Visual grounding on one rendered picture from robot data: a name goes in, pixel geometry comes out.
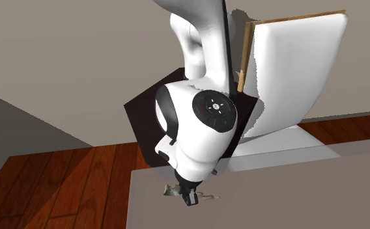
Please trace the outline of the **white chair with wooden back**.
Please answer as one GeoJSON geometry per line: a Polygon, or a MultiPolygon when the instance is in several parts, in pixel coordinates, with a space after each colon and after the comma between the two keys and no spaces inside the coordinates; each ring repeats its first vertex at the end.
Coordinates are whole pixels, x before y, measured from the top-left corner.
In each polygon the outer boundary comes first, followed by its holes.
{"type": "Polygon", "coordinates": [[[227,161],[233,172],[338,157],[298,123],[325,89],[347,22],[336,10],[246,23],[238,91],[257,103],[227,161]]]}

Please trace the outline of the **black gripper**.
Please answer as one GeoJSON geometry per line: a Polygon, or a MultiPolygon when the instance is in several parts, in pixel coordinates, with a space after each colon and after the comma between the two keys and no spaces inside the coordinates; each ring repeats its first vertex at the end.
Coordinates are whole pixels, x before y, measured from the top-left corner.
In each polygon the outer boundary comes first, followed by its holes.
{"type": "Polygon", "coordinates": [[[180,186],[179,193],[181,194],[185,204],[187,206],[193,206],[198,204],[199,199],[197,197],[196,189],[202,183],[202,181],[191,182],[189,180],[186,180],[176,170],[174,170],[174,175],[180,186]]]}

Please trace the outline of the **pale grey-green flat object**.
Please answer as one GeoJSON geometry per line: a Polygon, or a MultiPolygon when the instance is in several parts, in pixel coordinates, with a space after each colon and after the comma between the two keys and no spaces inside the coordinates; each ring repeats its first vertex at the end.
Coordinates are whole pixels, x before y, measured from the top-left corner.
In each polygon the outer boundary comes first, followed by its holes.
{"type": "MultiPolygon", "coordinates": [[[[180,186],[179,185],[168,185],[166,184],[164,187],[164,196],[180,196],[180,186]]],[[[199,200],[214,200],[220,199],[220,196],[217,195],[205,195],[202,192],[197,191],[196,195],[198,196],[199,200]]]]}

